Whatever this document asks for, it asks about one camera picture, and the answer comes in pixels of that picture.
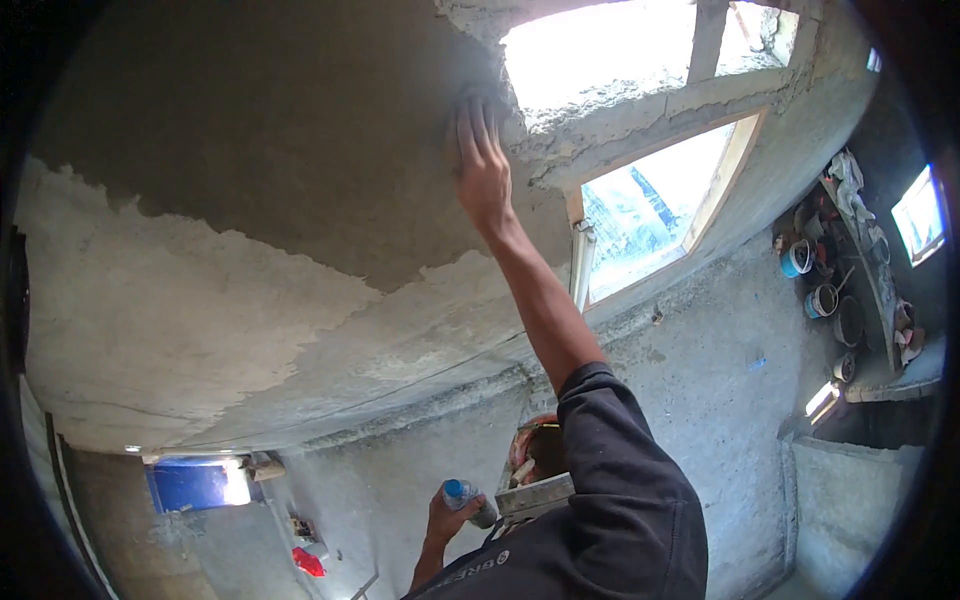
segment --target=wooden beam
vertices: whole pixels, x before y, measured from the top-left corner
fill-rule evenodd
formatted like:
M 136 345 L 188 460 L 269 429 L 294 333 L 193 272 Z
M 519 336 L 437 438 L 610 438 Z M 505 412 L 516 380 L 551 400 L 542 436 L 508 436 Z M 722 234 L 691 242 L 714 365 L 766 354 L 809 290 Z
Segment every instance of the wooden beam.
M 711 79 L 716 73 L 729 7 L 730 3 L 725 0 L 700 0 L 697 3 L 697 24 L 693 32 L 687 85 Z

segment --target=light fixture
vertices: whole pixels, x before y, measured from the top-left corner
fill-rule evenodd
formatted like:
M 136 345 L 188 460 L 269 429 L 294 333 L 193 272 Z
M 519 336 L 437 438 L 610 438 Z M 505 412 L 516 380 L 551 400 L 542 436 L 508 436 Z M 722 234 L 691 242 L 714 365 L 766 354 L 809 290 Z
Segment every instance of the light fixture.
M 593 268 L 593 252 L 597 236 L 590 221 L 584 219 L 573 224 L 573 254 L 570 257 L 570 297 L 580 312 L 587 305 L 590 287 L 590 271 Z
M 808 417 L 812 415 L 830 394 L 833 394 L 833 397 L 840 397 L 840 389 L 832 381 L 825 383 L 824 387 L 820 388 L 806 404 L 806 415 Z

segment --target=cloth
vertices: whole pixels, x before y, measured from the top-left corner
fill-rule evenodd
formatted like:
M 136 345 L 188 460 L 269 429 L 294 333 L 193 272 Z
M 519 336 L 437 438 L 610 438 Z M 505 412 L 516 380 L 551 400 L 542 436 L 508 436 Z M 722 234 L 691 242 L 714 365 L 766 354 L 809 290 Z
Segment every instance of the cloth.
M 863 187 L 863 172 L 851 151 L 841 150 L 834 155 L 827 174 L 840 179 L 840 184 L 837 185 L 837 208 L 852 217 L 855 216 L 860 223 L 876 218 L 874 213 L 867 210 L 863 199 L 857 193 Z
M 604 363 L 577 369 L 558 418 L 567 505 L 460 557 L 405 598 L 704 598 L 707 532 L 693 487 Z

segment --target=window opening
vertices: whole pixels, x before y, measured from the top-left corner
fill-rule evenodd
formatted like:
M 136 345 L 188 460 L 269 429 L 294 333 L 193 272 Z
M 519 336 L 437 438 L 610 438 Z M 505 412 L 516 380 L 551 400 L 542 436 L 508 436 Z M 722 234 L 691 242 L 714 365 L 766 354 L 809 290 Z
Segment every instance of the window opening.
M 682 247 L 734 124 L 694 135 L 581 187 L 596 235 L 589 299 L 597 302 L 686 254 Z
M 790 62 L 800 16 L 753 2 L 730 2 L 716 76 L 780 69 Z
M 683 87 L 696 5 L 633 0 L 551 14 L 501 43 L 527 126 L 559 109 L 592 109 Z
M 924 262 L 944 245 L 944 221 L 930 178 L 930 165 L 921 171 L 891 213 L 912 266 Z

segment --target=window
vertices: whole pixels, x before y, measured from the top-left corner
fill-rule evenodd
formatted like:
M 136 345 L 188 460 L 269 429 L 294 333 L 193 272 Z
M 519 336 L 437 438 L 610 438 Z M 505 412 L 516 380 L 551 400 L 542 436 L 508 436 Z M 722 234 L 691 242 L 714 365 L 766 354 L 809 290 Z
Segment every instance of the window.
M 922 170 L 893 213 L 910 264 L 916 267 L 944 244 L 944 221 L 937 205 L 937 194 L 930 178 L 930 165 Z
M 730 2 L 716 76 L 785 67 L 793 54 L 799 23 L 795 12 Z
M 586 298 L 596 303 L 694 250 L 742 169 L 762 116 L 714 124 L 581 185 L 582 214 L 571 215 L 570 283 L 581 308 Z
M 867 70 L 879 73 L 882 68 L 883 59 L 880 58 L 880 53 L 876 51 L 876 48 L 871 48 L 870 55 L 867 57 Z
M 683 87 L 696 18 L 695 4 L 633 0 L 514 27 L 501 43 L 527 127 L 557 109 L 604 106 Z

